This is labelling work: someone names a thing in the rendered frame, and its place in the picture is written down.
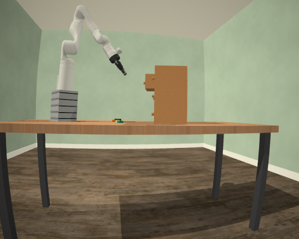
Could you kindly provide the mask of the brown wooden chest of drawers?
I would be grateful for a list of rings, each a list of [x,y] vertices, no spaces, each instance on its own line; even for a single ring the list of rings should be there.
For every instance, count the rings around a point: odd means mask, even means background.
[[[187,124],[187,66],[155,65],[154,124]]]

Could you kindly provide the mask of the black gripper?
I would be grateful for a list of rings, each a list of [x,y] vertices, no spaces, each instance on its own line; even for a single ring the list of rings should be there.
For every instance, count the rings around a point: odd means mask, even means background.
[[[125,72],[125,70],[123,69],[123,66],[122,66],[122,64],[121,64],[121,62],[120,61],[117,61],[117,60],[119,60],[120,59],[120,57],[119,57],[119,55],[118,54],[115,54],[115,55],[113,55],[112,57],[110,57],[110,62],[111,63],[115,63],[115,65],[118,67],[118,69],[122,72],[122,74],[125,76],[126,75],[126,72]]]

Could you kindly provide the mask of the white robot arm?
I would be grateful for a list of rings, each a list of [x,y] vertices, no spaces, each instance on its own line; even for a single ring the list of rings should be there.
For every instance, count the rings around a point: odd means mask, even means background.
[[[86,19],[88,29],[92,33],[95,41],[98,44],[103,45],[103,50],[109,59],[115,54],[122,53],[120,48],[117,48],[115,51],[108,37],[101,34],[99,27],[93,21],[88,9],[83,5],[77,6],[74,13],[74,20],[69,29],[70,35],[75,41],[64,40],[62,42],[60,70],[57,77],[57,90],[72,90],[75,62],[66,55],[76,55],[78,53],[84,19]]]

